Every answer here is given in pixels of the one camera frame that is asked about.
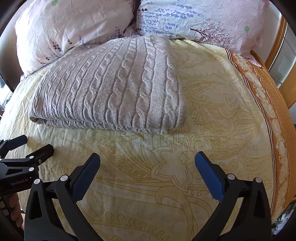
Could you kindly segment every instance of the blue gripper pad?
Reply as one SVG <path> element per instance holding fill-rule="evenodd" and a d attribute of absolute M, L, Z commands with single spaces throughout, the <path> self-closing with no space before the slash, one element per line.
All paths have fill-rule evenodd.
<path fill-rule="evenodd" d="M 219 202 L 222 202 L 224 198 L 224 182 L 219 177 L 219 173 L 216 173 L 214 170 L 216 169 L 214 166 L 217 165 L 212 164 L 206 155 L 200 151 L 195 155 L 195 166 L 198 169 L 207 188 L 209 189 L 212 197 L 216 200 L 219 200 Z"/>
<path fill-rule="evenodd" d="M 101 165 L 100 156 L 93 153 L 83 166 L 76 167 L 70 175 L 70 186 L 72 191 L 72 200 L 74 202 L 83 199 L 91 182 Z"/>

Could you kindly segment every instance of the gray knitted blanket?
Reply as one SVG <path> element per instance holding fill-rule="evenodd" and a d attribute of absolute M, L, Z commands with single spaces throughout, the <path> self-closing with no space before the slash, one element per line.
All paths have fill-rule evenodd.
<path fill-rule="evenodd" d="M 77 46 L 42 78 L 29 110 L 46 126 L 165 134 L 187 109 L 170 43 L 163 35 Z"/>

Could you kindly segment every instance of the yellow bed sheet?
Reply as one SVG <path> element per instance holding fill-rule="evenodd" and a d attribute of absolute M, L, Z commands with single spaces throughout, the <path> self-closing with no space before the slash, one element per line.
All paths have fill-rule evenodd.
<path fill-rule="evenodd" d="M 189 108 L 180 130 L 161 136 L 36 125 L 29 121 L 28 105 L 48 67 L 19 84 L 0 122 L 2 139 L 28 136 L 27 145 L 7 157 L 54 146 L 54 156 L 40 166 L 44 182 L 70 174 L 93 152 L 100 155 L 101 168 L 78 206 L 104 240 L 190 241 L 218 204 L 194 165 L 201 150 L 226 173 L 261 177 L 273 219 L 296 193 L 296 134 L 267 70 L 219 47 L 188 40 L 171 45 Z M 20 193 L 23 209 L 28 194 Z"/>

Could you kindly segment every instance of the floral pillow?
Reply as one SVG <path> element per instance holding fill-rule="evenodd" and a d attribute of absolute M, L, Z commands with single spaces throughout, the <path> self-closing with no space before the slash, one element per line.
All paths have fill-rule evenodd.
<path fill-rule="evenodd" d="M 137 31 L 213 44 L 253 59 L 269 0 L 141 0 Z"/>
<path fill-rule="evenodd" d="M 81 44 L 102 44 L 123 33 L 134 0 L 34 0 L 15 24 L 25 76 Z"/>

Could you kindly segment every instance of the cable knit pattern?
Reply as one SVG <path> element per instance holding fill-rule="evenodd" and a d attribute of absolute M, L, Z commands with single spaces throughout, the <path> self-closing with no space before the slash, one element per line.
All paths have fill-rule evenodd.
<path fill-rule="evenodd" d="M 52 64 L 29 117 L 46 126 L 165 134 L 187 108 L 164 35 L 77 46 Z"/>

